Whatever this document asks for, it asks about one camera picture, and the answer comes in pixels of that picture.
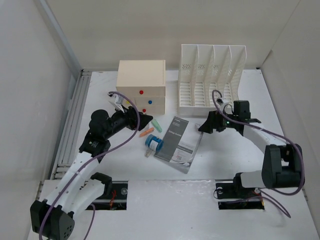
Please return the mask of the blue gel jar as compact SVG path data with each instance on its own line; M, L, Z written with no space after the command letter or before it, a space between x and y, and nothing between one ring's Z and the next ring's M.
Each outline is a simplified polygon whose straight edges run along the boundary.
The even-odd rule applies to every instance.
M159 152L163 147L163 140L153 134L148 135L145 140L145 145L152 151Z

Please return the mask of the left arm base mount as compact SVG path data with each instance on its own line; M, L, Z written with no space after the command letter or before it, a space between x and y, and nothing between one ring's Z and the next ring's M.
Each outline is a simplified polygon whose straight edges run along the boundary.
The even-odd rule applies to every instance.
M92 202L96 211L127 209L128 181L113 181L111 176L99 172L93 174L90 179L104 184L103 194Z

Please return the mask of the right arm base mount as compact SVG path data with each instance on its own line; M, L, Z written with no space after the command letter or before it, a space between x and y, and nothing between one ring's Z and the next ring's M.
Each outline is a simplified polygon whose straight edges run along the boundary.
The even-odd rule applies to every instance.
M264 210L264 201L255 188L245 188L235 178L215 182L213 196L219 210Z

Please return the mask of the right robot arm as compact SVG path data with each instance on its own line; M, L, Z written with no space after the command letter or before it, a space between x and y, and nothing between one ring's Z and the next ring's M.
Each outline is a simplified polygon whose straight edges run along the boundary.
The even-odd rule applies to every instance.
M263 153L260 170L235 175L231 185L232 193L243 197L250 188L272 189L276 192L284 188L295 188L293 193L298 193L305 183L301 147L265 129L260 120L252 118L247 100L234 101L231 113L225 111L228 103L224 98L217 98L214 105L216 110L208 113L206 121L198 129L200 132L212 134L234 129Z

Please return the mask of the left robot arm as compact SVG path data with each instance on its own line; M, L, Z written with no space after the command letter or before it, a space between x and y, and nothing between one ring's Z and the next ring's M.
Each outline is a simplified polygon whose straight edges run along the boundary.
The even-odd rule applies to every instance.
M75 228L76 218L97 198L111 195L112 178L97 171L106 153L115 150L109 139L124 128L137 133L152 119L132 106L113 115L103 109L92 113L78 156L55 189L30 207L31 227L40 239L67 240Z

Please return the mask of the cream drawer cabinet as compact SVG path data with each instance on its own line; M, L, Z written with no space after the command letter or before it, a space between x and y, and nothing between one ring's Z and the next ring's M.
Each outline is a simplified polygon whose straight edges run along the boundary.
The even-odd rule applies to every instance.
M166 112L166 61L120 60L116 89L147 115Z

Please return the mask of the grey setup guide booklet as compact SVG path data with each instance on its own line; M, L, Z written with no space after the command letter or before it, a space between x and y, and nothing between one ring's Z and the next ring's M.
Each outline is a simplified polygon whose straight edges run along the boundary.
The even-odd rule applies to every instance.
M154 154L154 157L187 174L203 137L199 127L198 123L175 116L162 138L162 148Z

